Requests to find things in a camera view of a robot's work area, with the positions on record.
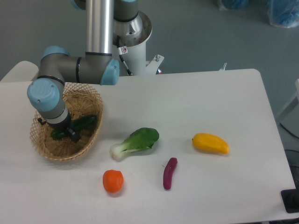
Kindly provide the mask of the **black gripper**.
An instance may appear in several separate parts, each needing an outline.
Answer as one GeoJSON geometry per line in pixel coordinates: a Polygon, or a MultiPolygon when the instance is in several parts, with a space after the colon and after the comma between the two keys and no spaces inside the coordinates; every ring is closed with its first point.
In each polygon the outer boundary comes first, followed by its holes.
{"type": "Polygon", "coordinates": [[[55,130],[55,138],[64,138],[68,136],[75,143],[81,139],[80,134],[69,127],[71,123],[70,113],[68,113],[60,122],[48,122],[42,118],[38,118],[37,121],[41,125],[48,124],[51,128],[53,128],[55,130]]]}

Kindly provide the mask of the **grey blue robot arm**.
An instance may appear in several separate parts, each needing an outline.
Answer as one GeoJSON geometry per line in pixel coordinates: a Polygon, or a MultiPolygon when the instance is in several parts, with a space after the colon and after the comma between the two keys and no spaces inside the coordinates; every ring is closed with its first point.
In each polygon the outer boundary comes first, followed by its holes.
{"type": "Polygon", "coordinates": [[[120,75],[119,61],[113,59],[114,22],[131,22],[138,16],[136,0],[73,0],[75,8],[86,11],[86,51],[72,57],[59,46],[48,47],[41,59],[36,79],[29,85],[31,105],[54,130],[72,141],[80,140],[63,100],[66,82],[115,85],[120,75]]]}

